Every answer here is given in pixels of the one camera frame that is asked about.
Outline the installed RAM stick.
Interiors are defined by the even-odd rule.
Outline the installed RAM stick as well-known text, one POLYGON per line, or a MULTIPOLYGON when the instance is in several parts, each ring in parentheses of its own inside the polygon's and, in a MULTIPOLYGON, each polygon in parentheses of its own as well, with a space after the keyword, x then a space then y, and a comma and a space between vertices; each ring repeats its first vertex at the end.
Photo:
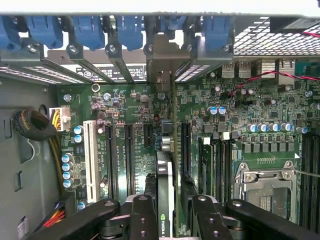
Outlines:
POLYGON ((198 192, 214 194, 214 147, 210 137, 198 138, 198 192))

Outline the black PCIe expansion slot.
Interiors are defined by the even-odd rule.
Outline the black PCIe expansion slot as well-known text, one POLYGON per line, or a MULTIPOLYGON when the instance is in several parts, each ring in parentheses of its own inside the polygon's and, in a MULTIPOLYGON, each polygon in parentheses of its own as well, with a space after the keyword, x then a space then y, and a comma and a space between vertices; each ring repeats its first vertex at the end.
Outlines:
POLYGON ((106 164, 108 175, 108 194, 112 199, 118 198, 118 166, 116 150, 116 130, 113 124, 105 128, 106 164))
POLYGON ((125 167, 127 179, 127 194, 136 193, 135 180, 135 131, 133 124, 124 125, 124 142, 125 142, 125 167))

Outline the metal CPU socket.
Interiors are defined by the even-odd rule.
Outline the metal CPU socket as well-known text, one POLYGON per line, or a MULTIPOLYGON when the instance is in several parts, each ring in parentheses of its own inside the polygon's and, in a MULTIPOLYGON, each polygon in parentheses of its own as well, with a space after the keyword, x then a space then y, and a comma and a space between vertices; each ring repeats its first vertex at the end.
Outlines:
POLYGON ((241 162, 234 177, 232 196, 297 223, 297 184, 291 160, 283 167, 269 169, 250 169, 246 162, 241 162))

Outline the white PCI expansion slot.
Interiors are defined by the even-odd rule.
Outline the white PCI expansion slot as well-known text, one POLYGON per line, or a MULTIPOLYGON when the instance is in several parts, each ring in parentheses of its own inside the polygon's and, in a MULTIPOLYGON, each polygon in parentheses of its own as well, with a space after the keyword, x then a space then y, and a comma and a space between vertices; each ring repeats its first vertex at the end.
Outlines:
POLYGON ((84 158, 86 171, 87 202, 96 203, 100 198, 99 163, 95 120, 83 122, 84 158))

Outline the short PCIe expansion slot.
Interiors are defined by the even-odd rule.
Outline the short PCIe expansion slot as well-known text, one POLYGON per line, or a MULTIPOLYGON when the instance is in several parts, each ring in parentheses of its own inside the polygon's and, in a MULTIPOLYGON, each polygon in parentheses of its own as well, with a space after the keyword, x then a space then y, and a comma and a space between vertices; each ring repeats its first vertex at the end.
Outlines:
POLYGON ((143 125, 143 138, 146 148, 153 146, 153 125, 151 123, 145 123, 143 125))

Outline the socket locking lever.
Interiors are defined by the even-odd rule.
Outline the socket locking lever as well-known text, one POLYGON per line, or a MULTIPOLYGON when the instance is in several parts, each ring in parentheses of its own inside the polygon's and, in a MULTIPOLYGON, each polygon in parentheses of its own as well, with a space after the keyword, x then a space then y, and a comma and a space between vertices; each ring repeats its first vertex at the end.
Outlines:
POLYGON ((295 171, 295 173, 298 173, 298 174, 302 174, 302 175, 307 175, 307 176, 311 176, 311 177, 320 178, 320 174, 310 173, 310 172, 300 171, 300 170, 294 170, 294 171, 295 171))

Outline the green motherboard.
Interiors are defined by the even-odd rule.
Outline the green motherboard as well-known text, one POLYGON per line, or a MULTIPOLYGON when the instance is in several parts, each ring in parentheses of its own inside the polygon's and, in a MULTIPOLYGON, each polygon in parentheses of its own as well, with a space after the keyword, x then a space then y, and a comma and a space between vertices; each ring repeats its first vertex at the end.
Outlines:
MULTIPOLYGON (((220 203, 233 199, 234 177, 240 163, 250 169, 294 169, 320 175, 320 76, 269 74, 264 79, 202 77, 175 84, 179 151, 181 223, 187 218, 184 174, 199 193, 199 138, 213 145, 213 195, 220 203), (181 124, 191 125, 191 169, 182 171, 181 124)), ((156 87, 146 85, 70 85, 57 89, 60 107, 70 108, 71 129, 61 135, 65 187, 75 195, 77 210, 87 202, 83 122, 96 121, 99 199, 109 197, 106 126, 115 127, 118 198, 127 196, 125 124, 134 127, 135 194, 144 194, 146 177, 157 174, 161 149, 160 116, 166 101, 156 87), (144 124, 153 126, 153 146, 144 145, 144 124)), ((297 224, 320 232, 320 178, 297 175, 297 224)))

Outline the grey power supply unit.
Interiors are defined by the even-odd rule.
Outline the grey power supply unit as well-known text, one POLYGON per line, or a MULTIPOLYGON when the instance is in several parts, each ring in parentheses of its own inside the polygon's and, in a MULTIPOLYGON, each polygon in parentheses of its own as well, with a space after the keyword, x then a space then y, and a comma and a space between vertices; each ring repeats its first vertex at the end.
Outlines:
POLYGON ((48 143, 27 140, 13 125, 19 110, 48 116, 56 104, 55 86, 0 77, 0 240, 25 240, 59 198, 48 143))

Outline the white motherboard power connector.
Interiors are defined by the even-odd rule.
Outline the white motherboard power connector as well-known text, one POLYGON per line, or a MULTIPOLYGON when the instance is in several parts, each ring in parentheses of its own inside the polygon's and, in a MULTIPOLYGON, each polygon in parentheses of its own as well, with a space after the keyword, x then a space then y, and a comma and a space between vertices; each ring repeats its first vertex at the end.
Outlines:
POLYGON ((49 118, 57 132, 69 132, 71 130, 71 114, 69 107, 49 108, 49 118))

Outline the open black PC case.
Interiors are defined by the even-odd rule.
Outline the open black PC case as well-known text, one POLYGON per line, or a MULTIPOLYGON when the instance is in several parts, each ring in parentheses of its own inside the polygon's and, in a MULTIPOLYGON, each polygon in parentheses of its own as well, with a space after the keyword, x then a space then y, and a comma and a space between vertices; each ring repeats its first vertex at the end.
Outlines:
MULTIPOLYGON (((94 14, 13 14, 21 39, 21 50, 0 49, 0 77, 28 83, 54 86, 56 105, 58 88, 65 86, 153 85, 148 82, 146 49, 149 39, 160 34, 161 16, 186 16, 182 30, 174 38, 187 53, 186 60, 176 70, 175 84, 193 82, 199 78, 240 79, 250 82, 273 74, 290 76, 320 76, 320 17, 298 15, 253 16, 236 13, 94 13, 94 14), (29 34, 28 16, 57 16, 62 27, 63 46, 49 49, 29 34), (100 16, 105 47, 90 50, 77 42, 73 16, 100 16), (128 51, 118 40, 117 16, 142 16, 142 48, 128 51), (206 51, 202 35, 204 16, 230 16, 229 51, 206 51)), ((15 131, 29 141, 47 142, 54 160, 59 197, 53 209, 44 217, 32 234, 58 223, 77 210, 75 195, 66 189, 62 165, 62 133, 57 132, 49 117, 30 109, 21 109, 13 116, 15 131)), ((187 223, 175 225, 177 236, 164 240, 200 240, 191 235, 187 223)))

